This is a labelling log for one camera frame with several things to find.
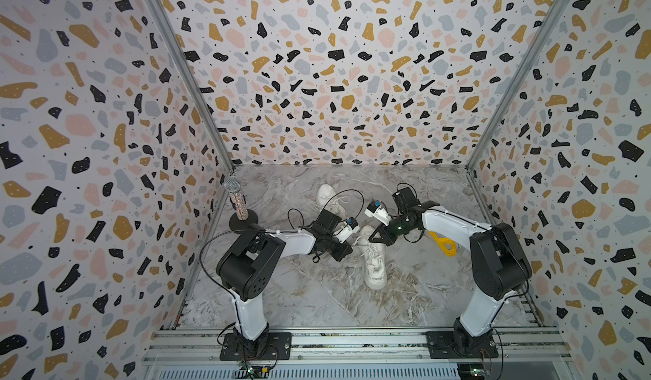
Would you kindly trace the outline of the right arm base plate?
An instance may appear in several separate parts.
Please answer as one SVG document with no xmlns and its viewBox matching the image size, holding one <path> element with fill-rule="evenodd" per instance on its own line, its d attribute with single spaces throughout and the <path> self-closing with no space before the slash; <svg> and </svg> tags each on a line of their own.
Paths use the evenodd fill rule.
<svg viewBox="0 0 651 380">
<path fill-rule="evenodd" d="M 469 336 L 462 327 L 453 331 L 430 331 L 425 336 L 431 359 L 498 357 L 492 329 L 479 337 Z"/>
</svg>

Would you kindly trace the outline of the aluminium corner post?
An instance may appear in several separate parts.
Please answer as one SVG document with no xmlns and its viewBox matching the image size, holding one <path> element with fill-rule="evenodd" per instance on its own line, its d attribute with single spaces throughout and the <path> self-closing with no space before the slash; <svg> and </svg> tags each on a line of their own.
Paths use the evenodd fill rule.
<svg viewBox="0 0 651 380">
<path fill-rule="evenodd" d="M 563 13 L 571 0 L 554 0 L 548 10 L 547 17 L 542 21 L 540 29 L 537 31 L 530 47 L 527 49 L 522 58 L 522 62 L 517 66 L 512 80 L 507 84 L 505 93 L 502 95 L 501 100 L 497 105 L 497 109 L 493 113 L 488 125 L 481 136 L 476 148 L 472 152 L 471 158 L 466 165 L 468 174 L 472 174 L 472 170 L 481 161 L 481 154 L 488 146 L 494 132 L 498 129 L 501 120 L 505 117 L 511 103 L 515 99 L 520 90 L 520 87 L 527 79 L 527 74 L 532 71 L 532 68 L 537 62 L 537 58 L 542 53 L 550 34 L 553 32 L 554 27 L 563 16 Z"/>
<path fill-rule="evenodd" d="M 171 25 L 169 17 L 167 17 L 164 12 L 162 2 L 160 0 L 144 0 L 144 3 L 147 8 L 149 8 L 153 16 L 153 21 L 161 32 L 161 38 L 164 44 L 169 49 L 171 61 L 174 62 L 182 81 L 188 88 L 188 93 L 192 98 L 193 103 L 198 109 L 198 113 L 207 129 L 208 135 L 215 145 L 216 153 L 222 168 L 225 170 L 226 174 L 234 173 L 235 166 L 228 156 L 227 148 L 225 147 L 224 141 L 215 125 L 215 120 L 208 109 L 208 105 L 203 98 L 198 83 L 191 72 L 184 51 L 176 39 L 176 33 Z"/>
</svg>

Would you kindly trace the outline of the white sneaker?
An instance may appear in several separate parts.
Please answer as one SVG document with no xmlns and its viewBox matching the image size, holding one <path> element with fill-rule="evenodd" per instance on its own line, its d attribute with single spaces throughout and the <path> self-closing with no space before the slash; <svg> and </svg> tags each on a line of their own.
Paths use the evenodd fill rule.
<svg viewBox="0 0 651 380">
<path fill-rule="evenodd" d="M 364 258 L 364 282 L 367 287 L 382 290 L 388 282 L 385 259 L 387 247 L 385 244 L 370 241 L 374 231 L 374 227 L 370 225 L 362 227 L 354 245 Z"/>
<path fill-rule="evenodd" d="M 349 197 L 338 194 L 336 190 L 329 184 L 324 183 L 320 185 L 315 197 L 315 207 L 317 210 L 323 209 L 340 217 L 342 220 L 347 218 L 347 211 L 342 206 L 349 202 Z"/>
</svg>

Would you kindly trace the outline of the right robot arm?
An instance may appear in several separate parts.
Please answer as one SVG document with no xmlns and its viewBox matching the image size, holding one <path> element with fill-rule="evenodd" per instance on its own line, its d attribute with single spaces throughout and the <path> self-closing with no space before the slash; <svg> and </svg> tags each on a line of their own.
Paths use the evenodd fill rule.
<svg viewBox="0 0 651 380">
<path fill-rule="evenodd" d="M 380 222 L 371 243 L 386 246 L 415 229 L 449 239 L 471 255 L 476 288 L 466 310 L 454 323 L 458 348 L 475 346 L 489 339 L 493 321 L 505 300 L 516 295 L 532 277 L 532 268 L 512 227 L 489 225 L 451 212 L 435 201 L 421 202 L 414 191 L 402 188 L 393 194 L 398 215 L 391 216 L 379 200 L 369 203 L 364 213 Z"/>
</svg>

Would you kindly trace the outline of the aluminium corner post right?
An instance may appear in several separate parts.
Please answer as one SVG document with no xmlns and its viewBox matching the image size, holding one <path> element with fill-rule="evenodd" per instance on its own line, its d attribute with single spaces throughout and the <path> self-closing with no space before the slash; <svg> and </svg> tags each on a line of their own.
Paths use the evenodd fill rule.
<svg viewBox="0 0 651 380">
<path fill-rule="evenodd" d="M 476 148 L 472 152 L 471 158 L 466 165 L 468 174 L 472 174 L 472 170 L 481 161 L 481 154 L 488 146 L 494 132 L 498 129 L 501 120 L 505 117 L 511 103 L 515 99 L 520 90 L 520 87 L 527 79 L 527 74 L 532 71 L 532 68 L 537 62 L 537 58 L 542 53 L 550 34 L 553 32 L 554 27 L 563 16 L 563 13 L 571 0 L 554 0 L 548 10 L 547 17 L 542 21 L 540 29 L 537 31 L 530 47 L 527 49 L 522 58 L 522 62 L 517 66 L 512 80 L 507 84 L 505 93 L 502 95 L 501 100 L 497 105 L 497 109 L 493 113 L 488 125 L 481 136 Z"/>
</svg>

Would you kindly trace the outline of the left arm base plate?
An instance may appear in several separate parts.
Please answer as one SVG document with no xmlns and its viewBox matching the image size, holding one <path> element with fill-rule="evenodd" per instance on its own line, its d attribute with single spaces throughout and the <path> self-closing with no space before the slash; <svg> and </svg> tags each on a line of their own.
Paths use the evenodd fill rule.
<svg viewBox="0 0 651 380">
<path fill-rule="evenodd" d="M 292 343 L 293 335 L 290 332 L 264 332 L 256 340 L 249 340 L 235 331 L 225 336 L 220 360 L 287 361 Z"/>
</svg>

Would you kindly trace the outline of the yellow plastic frame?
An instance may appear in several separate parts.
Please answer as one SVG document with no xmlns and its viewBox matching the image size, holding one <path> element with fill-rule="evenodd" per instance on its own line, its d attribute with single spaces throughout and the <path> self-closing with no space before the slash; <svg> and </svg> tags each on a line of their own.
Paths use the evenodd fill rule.
<svg viewBox="0 0 651 380">
<path fill-rule="evenodd" d="M 432 240 L 439 246 L 445 256 L 451 257 L 457 255 L 457 244 L 450 238 L 438 236 L 435 232 L 429 231 Z"/>
</svg>

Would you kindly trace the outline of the aluminium front rail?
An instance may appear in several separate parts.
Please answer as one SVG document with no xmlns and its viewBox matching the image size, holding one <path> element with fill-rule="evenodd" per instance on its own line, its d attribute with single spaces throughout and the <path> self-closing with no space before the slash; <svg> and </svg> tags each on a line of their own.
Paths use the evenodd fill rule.
<svg viewBox="0 0 651 380">
<path fill-rule="evenodd" d="M 552 327 L 499 327 L 488 349 L 459 355 L 448 344 L 449 330 L 431 328 L 277 328 L 271 332 L 266 360 L 280 364 L 416 363 L 446 362 L 487 364 L 507 362 L 569 361 L 570 351 Z M 191 329 L 154 334 L 143 362 L 146 365 L 208 365 L 242 361 L 242 346 L 219 330 Z"/>
</svg>

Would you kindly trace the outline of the aluminium corner post left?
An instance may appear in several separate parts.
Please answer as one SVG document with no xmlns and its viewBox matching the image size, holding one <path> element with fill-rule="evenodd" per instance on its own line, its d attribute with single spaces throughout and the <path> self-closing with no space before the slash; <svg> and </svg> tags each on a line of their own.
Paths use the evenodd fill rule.
<svg viewBox="0 0 651 380">
<path fill-rule="evenodd" d="M 167 17 L 164 12 L 162 2 L 160 0 L 144 0 L 144 3 L 147 8 L 149 8 L 153 16 L 153 21 L 161 32 L 161 38 L 164 44 L 169 49 L 171 61 L 174 62 L 182 81 L 188 88 L 188 93 L 192 98 L 193 103 L 198 109 L 198 113 L 207 129 L 208 135 L 215 145 L 216 153 L 222 168 L 225 170 L 226 174 L 234 173 L 235 166 L 228 156 L 227 148 L 225 147 L 224 141 L 215 125 L 215 120 L 208 109 L 208 105 L 203 98 L 198 83 L 191 72 L 184 51 L 176 39 L 176 33 L 171 25 L 169 17 Z"/>
</svg>

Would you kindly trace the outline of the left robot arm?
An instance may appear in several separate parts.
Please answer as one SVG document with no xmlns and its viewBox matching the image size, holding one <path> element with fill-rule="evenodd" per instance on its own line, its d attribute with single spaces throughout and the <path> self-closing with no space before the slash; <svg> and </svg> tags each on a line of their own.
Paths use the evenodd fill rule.
<svg viewBox="0 0 651 380">
<path fill-rule="evenodd" d="M 305 227 L 271 231 L 256 223 L 234 227 L 237 239 L 222 256 L 216 273 L 232 295 L 236 331 L 254 342 L 268 332 L 264 316 L 263 291 L 282 258 L 312 256 L 317 262 L 328 253 L 342 261 L 353 249 L 349 238 L 359 232 L 353 217 L 345 220 L 323 210 Z"/>
</svg>

